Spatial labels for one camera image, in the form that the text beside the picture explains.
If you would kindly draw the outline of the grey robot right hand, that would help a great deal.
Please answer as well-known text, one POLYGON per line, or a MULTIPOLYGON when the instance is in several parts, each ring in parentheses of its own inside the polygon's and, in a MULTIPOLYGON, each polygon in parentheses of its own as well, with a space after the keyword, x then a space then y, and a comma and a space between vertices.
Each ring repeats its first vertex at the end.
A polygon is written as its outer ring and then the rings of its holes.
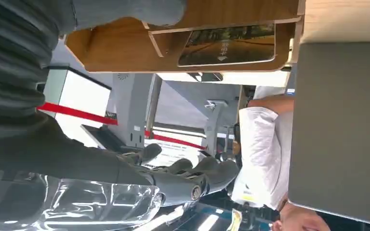
POLYGON ((232 161, 204 158, 196 167, 181 160, 162 170, 139 161, 153 153, 121 155, 68 138, 55 119, 37 110, 45 101, 38 84, 59 37, 132 17, 156 26, 178 23, 184 0, 0 0, 0 170, 40 173, 61 179, 158 186, 166 205, 225 188, 238 174, 232 161))

